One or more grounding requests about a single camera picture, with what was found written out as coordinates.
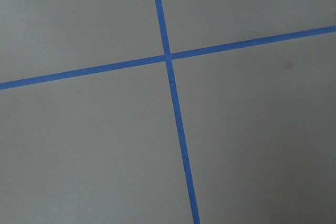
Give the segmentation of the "blue tape grid lines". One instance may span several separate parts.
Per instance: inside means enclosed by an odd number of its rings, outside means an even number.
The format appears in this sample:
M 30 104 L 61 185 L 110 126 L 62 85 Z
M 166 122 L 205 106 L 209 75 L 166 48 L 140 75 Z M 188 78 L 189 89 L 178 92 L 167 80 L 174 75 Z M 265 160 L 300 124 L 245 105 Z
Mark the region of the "blue tape grid lines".
M 177 134 L 178 134 L 178 139 L 179 139 L 179 146 L 181 150 L 183 169 L 184 169 L 184 174 L 185 174 L 185 179 L 186 179 L 186 185 L 187 185 L 187 191 L 188 191 L 188 197 L 189 197 L 189 202 L 190 202 L 190 207 L 191 207 L 193 223 L 201 223 L 199 209 L 197 205 L 196 192 L 194 188 L 191 163 L 190 163 L 190 158 L 189 158 L 188 149 L 187 149 L 187 142 L 186 142 L 186 137 L 185 137 L 185 131 L 184 131 L 184 125 L 183 125 L 183 119 L 182 119 L 182 113 L 181 113 L 181 107 L 180 107 L 180 101 L 179 101 L 179 95 L 178 95 L 179 93 L 178 93 L 177 85 L 176 85 L 173 61 L 176 59 L 202 56 L 202 55 L 214 54 L 217 52 L 231 51 L 231 50 L 240 49 L 240 48 L 254 47 L 254 46 L 259 46 L 259 45 L 264 45 L 264 44 L 280 42 L 280 41 L 293 40 L 297 38 L 305 38 L 305 37 L 334 33 L 335 26 L 332 25 L 328 27 L 320 27 L 320 28 L 308 29 L 308 30 L 303 30 L 303 31 L 296 31 L 292 33 L 273 35 L 273 36 L 267 36 L 267 37 L 261 37 L 261 38 L 254 38 L 250 40 L 243 40 L 243 41 L 232 42 L 232 43 L 227 43 L 227 44 L 222 44 L 222 45 L 197 48 L 197 49 L 192 49 L 192 50 L 187 50 L 187 51 L 171 52 L 169 36 L 167 33 L 166 21 L 165 21 L 165 16 L 164 16 L 163 3 L 162 3 L 162 0 L 154 0 L 154 1 L 155 1 L 155 7 L 156 7 L 156 16 L 158 18 L 158 24 L 160 28 L 160 36 L 161 36 L 161 41 L 162 41 L 162 48 L 163 48 L 162 55 L 3 82 L 1 83 L 1 89 L 6 90 L 6 89 L 34 85 L 38 83 L 46 83 L 46 82 L 57 81 L 57 80 L 62 80 L 62 79 L 70 79 L 74 77 L 81 77 L 81 76 L 86 76 L 86 75 L 91 75 L 91 74 L 97 74 L 97 73 L 109 72 L 109 71 L 114 71 L 114 70 L 119 70 L 119 69 L 126 69 L 126 68 L 132 68 L 132 67 L 151 65 L 154 63 L 164 62 L 166 66 L 168 81 L 169 81 L 171 100 L 173 104 L 176 129 L 177 129 Z

